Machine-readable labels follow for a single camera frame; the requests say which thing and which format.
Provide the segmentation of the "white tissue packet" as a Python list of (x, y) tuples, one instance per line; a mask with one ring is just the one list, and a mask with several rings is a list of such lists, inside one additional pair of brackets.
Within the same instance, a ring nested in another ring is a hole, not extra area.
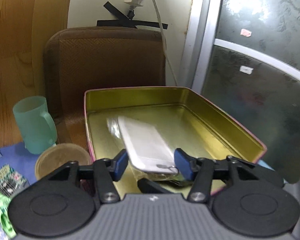
[(153, 125), (125, 116), (118, 117), (117, 125), (134, 168), (145, 173), (179, 173), (173, 151)]

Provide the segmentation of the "blue tablecloth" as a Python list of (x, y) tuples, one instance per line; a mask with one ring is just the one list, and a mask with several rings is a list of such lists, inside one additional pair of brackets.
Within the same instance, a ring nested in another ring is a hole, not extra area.
[(37, 181), (35, 176), (35, 165), (39, 155), (30, 153), (24, 147), (23, 142), (12, 146), (2, 147), (0, 152), (0, 169), (2, 166), (8, 164), (23, 175), (28, 180), (29, 184), (33, 184)]

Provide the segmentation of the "green plastic mug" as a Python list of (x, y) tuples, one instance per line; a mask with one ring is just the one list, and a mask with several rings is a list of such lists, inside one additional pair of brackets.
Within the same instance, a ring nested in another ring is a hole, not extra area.
[(57, 141), (55, 122), (43, 96), (31, 96), (13, 106), (15, 121), (25, 148), (32, 154), (41, 154)]

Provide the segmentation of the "green plastic wrapper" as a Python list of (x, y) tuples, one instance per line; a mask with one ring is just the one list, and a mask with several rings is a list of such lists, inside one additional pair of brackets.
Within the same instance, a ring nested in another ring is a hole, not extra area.
[(0, 225), (6, 233), (8, 239), (13, 239), (16, 236), (15, 230), (8, 217), (8, 206), (11, 199), (0, 193)]

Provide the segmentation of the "small printed snack packet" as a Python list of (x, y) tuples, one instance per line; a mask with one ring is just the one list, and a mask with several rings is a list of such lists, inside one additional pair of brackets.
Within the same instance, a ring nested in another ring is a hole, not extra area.
[(29, 181), (10, 165), (0, 168), (0, 193), (13, 198), (29, 186)]

